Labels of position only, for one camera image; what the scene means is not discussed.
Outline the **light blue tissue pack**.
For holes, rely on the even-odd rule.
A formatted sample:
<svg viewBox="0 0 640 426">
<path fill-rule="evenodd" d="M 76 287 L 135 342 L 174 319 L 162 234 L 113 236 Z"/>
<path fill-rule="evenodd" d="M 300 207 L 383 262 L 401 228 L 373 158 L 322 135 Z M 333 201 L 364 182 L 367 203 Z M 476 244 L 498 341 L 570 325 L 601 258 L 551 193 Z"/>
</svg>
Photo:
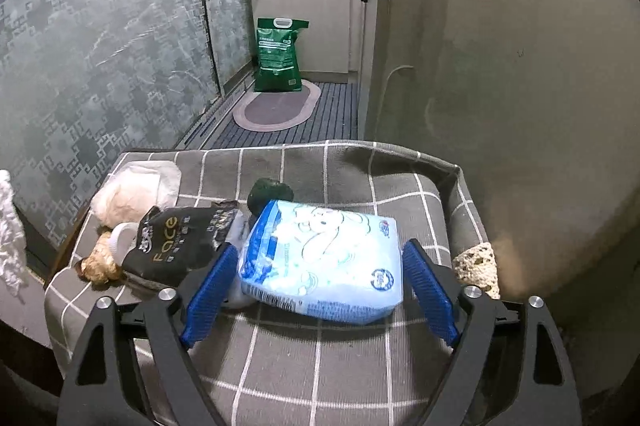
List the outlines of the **light blue tissue pack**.
<svg viewBox="0 0 640 426">
<path fill-rule="evenodd" d="M 396 220 L 271 201 L 243 246 L 239 280 L 245 295 L 302 316 L 384 319 L 404 300 Z"/>
</svg>

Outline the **dark green wrapper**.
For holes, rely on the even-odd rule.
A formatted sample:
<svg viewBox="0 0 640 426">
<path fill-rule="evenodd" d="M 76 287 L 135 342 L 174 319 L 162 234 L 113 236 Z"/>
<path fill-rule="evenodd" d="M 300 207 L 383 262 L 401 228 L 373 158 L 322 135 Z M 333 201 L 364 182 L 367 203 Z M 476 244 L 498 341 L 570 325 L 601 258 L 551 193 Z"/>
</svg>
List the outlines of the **dark green wrapper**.
<svg viewBox="0 0 640 426">
<path fill-rule="evenodd" d="M 270 178 L 259 178 L 250 189 L 246 204 L 250 212 L 259 217 L 264 208 L 274 200 L 292 202 L 294 192 L 286 183 Z"/>
</svg>

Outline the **white kitchen cabinet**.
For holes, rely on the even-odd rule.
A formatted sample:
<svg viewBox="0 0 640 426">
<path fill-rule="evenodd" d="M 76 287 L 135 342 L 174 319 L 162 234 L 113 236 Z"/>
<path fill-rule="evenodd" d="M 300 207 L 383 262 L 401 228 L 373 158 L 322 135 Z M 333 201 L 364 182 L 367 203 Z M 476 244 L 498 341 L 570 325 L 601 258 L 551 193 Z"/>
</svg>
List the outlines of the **white kitchen cabinet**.
<svg viewBox="0 0 640 426">
<path fill-rule="evenodd" d="M 416 76 L 422 0 L 252 0 L 254 19 L 306 20 L 296 45 L 303 76 L 353 82 L 358 136 L 384 138 L 399 120 L 399 90 Z"/>
</svg>

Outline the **beige sponge piece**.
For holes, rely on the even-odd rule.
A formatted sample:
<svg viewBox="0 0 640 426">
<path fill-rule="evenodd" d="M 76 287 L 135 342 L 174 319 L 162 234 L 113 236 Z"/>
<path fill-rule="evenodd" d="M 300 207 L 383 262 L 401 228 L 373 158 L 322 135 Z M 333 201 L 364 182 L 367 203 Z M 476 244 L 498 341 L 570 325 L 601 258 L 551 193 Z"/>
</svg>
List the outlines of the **beige sponge piece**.
<svg viewBox="0 0 640 426">
<path fill-rule="evenodd" d="M 451 262 L 461 283 L 479 287 L 492 299 L 500 298 L 497 261 L 489 242 L 468 248 Z"/>
</svg>

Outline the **crumpled white plastic bag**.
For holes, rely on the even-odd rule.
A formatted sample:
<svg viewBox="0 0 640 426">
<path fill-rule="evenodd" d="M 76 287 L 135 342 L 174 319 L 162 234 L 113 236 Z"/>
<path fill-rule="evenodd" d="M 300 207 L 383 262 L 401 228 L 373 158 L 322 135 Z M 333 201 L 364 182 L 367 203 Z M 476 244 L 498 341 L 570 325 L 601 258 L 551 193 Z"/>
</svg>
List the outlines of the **crumpled white plastic bag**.
<svg viewBox="0 0 640 426">
<path fill-rule="evenodd" d="M 178 166 L 169 160 L 135 160 L 106 180 L 90 207 L 100 224 L 114 229 L 125 222 L 136 224 L 152 208 L 177 204 L 181 183 Z"/>
</svg>

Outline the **blue striped floor runner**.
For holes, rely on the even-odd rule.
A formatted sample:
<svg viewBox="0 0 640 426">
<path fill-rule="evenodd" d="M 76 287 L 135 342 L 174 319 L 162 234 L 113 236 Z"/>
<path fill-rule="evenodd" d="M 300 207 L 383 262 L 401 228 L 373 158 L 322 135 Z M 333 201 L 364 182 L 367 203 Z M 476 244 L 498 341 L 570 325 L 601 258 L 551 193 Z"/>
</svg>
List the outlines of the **blue striped floor runner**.
<svg viewBox="0 0 640 426">
<path fill-rule="evenodd" d="M 200 145 L 201 150 L 303 144 L 357 137 L 357 88 L 353 84 L 322 82 L 320 98 L 306 122 L 285 130 L 258 132 L 241 128 L 230 118 Z"/>
</svg>

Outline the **oval grey floor mat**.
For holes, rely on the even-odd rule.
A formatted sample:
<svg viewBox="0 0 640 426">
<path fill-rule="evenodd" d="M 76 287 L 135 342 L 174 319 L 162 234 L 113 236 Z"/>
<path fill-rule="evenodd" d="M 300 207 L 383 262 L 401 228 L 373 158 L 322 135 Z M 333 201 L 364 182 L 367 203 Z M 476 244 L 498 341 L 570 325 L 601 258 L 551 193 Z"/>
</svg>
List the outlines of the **oval grey floor mat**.
<svg viewBox="0 0 640 426">
<path fill-rule="evenodd" d="M 244 94 L 232 116 L 241 128 L 256 132 L 287 130 L 305 123 L 316 107 L 321 89 L 304 79 L 299 91 Z"/>
</svg>

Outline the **grey refrigerator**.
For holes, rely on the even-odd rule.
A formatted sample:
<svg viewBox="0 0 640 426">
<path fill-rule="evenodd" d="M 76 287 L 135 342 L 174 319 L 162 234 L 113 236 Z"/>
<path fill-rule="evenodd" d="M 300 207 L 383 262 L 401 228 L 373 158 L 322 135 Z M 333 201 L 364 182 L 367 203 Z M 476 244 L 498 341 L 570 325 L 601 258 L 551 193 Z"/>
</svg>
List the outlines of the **grey refrigerator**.
<svg viewBox="0 0 640 426">
<path fill-rule="evenodd" d="M 364 135 L 464 172 L 509 297 L 548 296 L 639 220 L 639 0 L 369 0 Z"/>
</svg>

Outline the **green rice bag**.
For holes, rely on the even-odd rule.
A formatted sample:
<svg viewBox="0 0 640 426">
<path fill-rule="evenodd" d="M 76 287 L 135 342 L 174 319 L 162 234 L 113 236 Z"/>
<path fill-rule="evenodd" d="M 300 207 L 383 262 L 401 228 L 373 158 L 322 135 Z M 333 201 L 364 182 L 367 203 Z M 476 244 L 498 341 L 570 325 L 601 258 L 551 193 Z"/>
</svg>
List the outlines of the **green rice bag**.
<svg viewBox="0 0 640 426">
<path fill-rule="evenodd" d="M 258 73 L 257 92 L 302 90 L 296 40 L 309 22 L 289 18 L 259 18 L 256 25 Z"/>
</svg>

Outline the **frosted patterned glass door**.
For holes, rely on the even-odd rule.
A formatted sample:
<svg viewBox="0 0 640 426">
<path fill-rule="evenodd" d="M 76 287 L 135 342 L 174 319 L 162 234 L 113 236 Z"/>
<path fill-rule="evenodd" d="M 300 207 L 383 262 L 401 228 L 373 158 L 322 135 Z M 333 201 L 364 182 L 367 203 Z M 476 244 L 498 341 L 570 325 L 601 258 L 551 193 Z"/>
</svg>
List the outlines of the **frosted patterned glass door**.
<svg viewBox="0 0 640 426">
<path fill-rule="evenodd" d="M 1 0 L 1 166 L 53 246 L 131 148 L 166 149 L 250 64 L 248 0 Z"/>
</svg>

